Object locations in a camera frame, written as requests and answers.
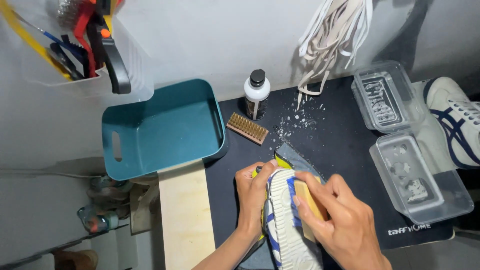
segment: white rubber sole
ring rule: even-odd
[[[287,179],[293,176],[294,170],[281,170],[275,173],[270,183],[270,199],[282,269],[322,270],[322,253],[319,247],[305,239],[302,230],[293,227],[293,212],[287,183]]]

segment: teal plastic basin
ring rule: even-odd
[[[120,137],[121,160],[113,154]],[[228,143],[210,84],[194,79],[156,89],[150,100],[108,107],[102,116],[105,167],[127,180],[193,160],[225,155]]]

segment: white bottle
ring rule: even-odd
[[[266,110],[267,98],[270,94],[270,82],[265,78],[265,71],[252,71],[243,86],[247,116],[252,120],[261,119]]]

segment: wooden brush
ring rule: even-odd
[[[255,124],[245,117],[233,113],[227,123],[227,128],[235,131],[236,133],[244,136],[245,138],[262,145],[265,137],[267,137],[268,130]]]
[[[313,214],[317,218],[323,221],[327,221],[328,220],[327,209],[316,198],[312,197],[312,195],[310,194],[310,190],[307,187],[307,184],[303,181],[296,180],[294,182],[294,185],[295,185],[296,195],[298,197],[301,197],[307,202]],[[301,226],[303,229],[303,236],[308,240],[316,243],[317,241],[315,239],[315,236],[313,235],[311,228],[304,221],[301,221]]]

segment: blue bristle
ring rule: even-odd
[[[287,184],[288,184],[288,190],[290,191],[290,205],[292,206],[292,212],[293,212],[293,226],[294,227],[301,227],[301,220],[299,216],[299,210],[295,203],[293,203],[293,196],[295,196],[295,182],[296,177],[290,177],[287,179]]]

